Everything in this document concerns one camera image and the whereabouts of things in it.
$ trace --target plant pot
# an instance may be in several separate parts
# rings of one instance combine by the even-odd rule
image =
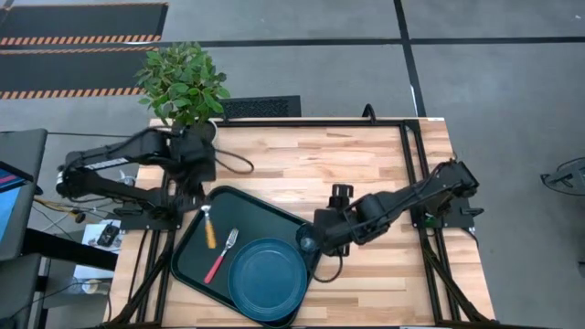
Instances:
[[[172,130],[174,132],[178,132],[184,128],[185,128],[184,124],[173,122]],[[202,125],[196,123],[192,126],[189,126],[187,129],[189,129],[189,131],[191,132],[198,133],[201,136],[201,138],[210,143],[214,143],[216,141],[216,138],[218,137],[218,126],[216,125],[215,122],[212,122],[211,120],[207,120]]]

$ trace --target green leaves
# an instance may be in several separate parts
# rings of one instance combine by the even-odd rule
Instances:
[[[229,91],[223,87],[218,87],[218,96],[221,98],[229,98]]]
[[[221,86],[227,76],[217,73],[220,68],[197,43],[177,43],[148,51],[143,65],[135,77],[146,95],[138,102],[153,108],[165,124],[168,119],[183,124],[193,124],[196,118],[205,122],[212,112],[223,112],[218,99],[230,97]]]

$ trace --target butcher block tabletop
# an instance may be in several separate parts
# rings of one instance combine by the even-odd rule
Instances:
[[[453,157],[444,120],[420,119],[420,128],[430,170]],[[207,192],[215,186],[233,186],[310,221],[316,208],[327,206],[332,184],[353,185],[355,198],[409,184],[397,127],[219,128],[216,147],[248,158],[256,170],[251,175],[236,175],[218,165],[217,181],[205,186]],[[421,179],[413,136],[410,147]],[[159,187],[162,177],[160,167],[143,166],[138,172],[137,186]],[[175,243],[194,215],[195,212],[185,215]],[[130,231],[123,238],[111,290],[114,316],[128,300],[143,233]],[[481,313],[493,318],[475,241],[459,228],[446,228],[443,234],[454,280]],[[150,237],[151,232],[144,243],[134,289],[143,278]],[[164,241],[162,234],[159,250]],[[320,278],[333,275],[338,264],[338,258],[323,256],[317,275]],[[443,317],[449,319],[444,285],[438,276],[437,285]],[[146,321],[154,319],[157,291],[158,281],[151,290]],[[410,224],[408,211],[392,224],[388,233],[364,246],[352,245],[337,280],[331,283],[312,280],[293,323],[400,324],[433,324],[419,236]],[[163,326],[257,325],[170,276]]]

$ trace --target dark blue plate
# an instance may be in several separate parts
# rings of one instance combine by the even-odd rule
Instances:
[[[257,239],[242,248],[229,268],[229,294],[242,314],[276,321],[292,313],[307,289],[299,252],[280,239]]]

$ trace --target gray floor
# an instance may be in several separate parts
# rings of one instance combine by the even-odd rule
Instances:
[[[580,0],[403,3],[411,37],[585,36]],[[163,40],[399,35],[388,0],[245,4],[171,1]],[[414,114],[400,47],[215,48],[211,54],[228,73],[235,97],[298,94],[304,116],[358,115],[365,102],[378,116]],[[576,261],[585,257],[584,206],[577,197],[547,190],[538,176],[585,153],[585,44],[416,46],[414,55],[428,115],[446,118],[454,148],[482,184],[473,205],[486,209],[477,219],[477,235],[497,318],[581,328],[585,279]],[[130,133],[149,118],[130,96],[0,101],[0,115],[0,130],[80,133]],[[52,189],[66,152],[114,141],[50,136],[41,185]],[[47,224],[32,215],[31,226]],[[63,227],[81,229],[71,220]],[[67,270],[58,273],[62,278]],[[72,317],[77,326],[96,324],[104,304],[59,307],[49,314],[48,327],[63,328]]]

